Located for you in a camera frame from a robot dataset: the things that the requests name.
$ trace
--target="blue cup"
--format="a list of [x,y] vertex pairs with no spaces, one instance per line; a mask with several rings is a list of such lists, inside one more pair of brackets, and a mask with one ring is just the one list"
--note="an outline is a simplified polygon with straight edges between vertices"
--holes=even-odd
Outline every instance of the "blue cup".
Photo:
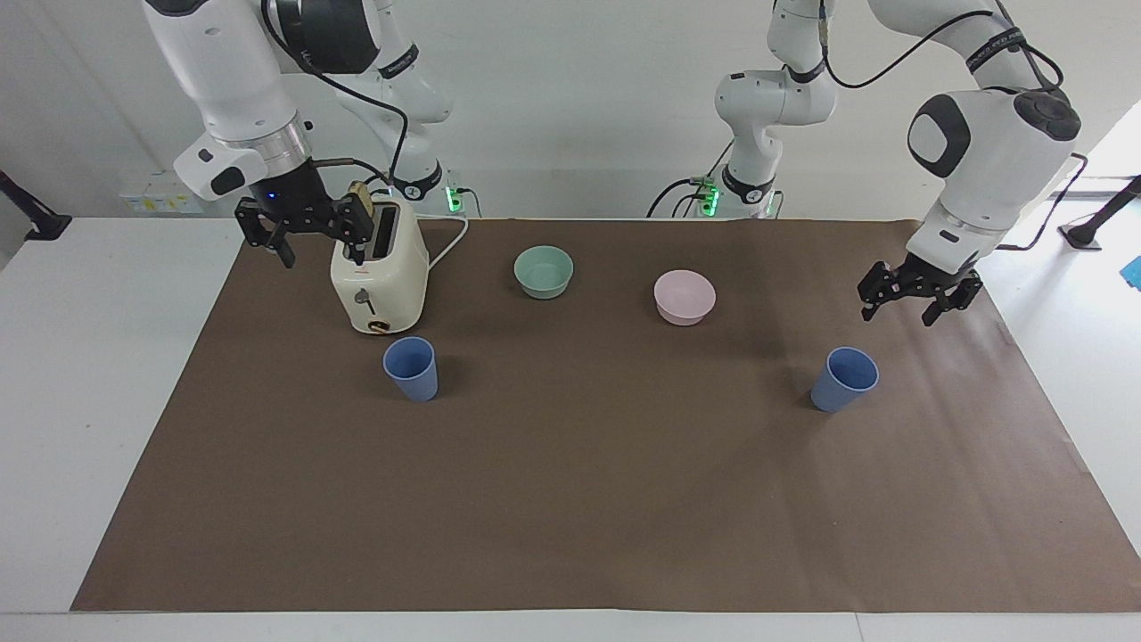
[[436,350],[420,338],[403,339],[385,352],[385,373],[416,404],[431,401],[439,392]]
[[871,357],[855,348],[837,348],[812,389],[812,404],[825,413],[840,413],[879,383],[880,368]]

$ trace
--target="brown tabletop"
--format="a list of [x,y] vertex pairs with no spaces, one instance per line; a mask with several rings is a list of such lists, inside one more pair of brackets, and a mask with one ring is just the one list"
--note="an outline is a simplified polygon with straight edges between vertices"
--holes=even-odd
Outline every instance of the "brown tabletop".
[[[402,399],[329,283],[245,249],[74,602],[148,611],[622,608],[1141,610],[1141,561],[994,303],[864,324],[856,283],[913,222],[474,221]],[[428,227],[442,246],[454,227]],[[557,244],[567,293],[516,254]],[[674,328],[652,287],[719,302]],[[812,409],[825,356],[882,384]]]

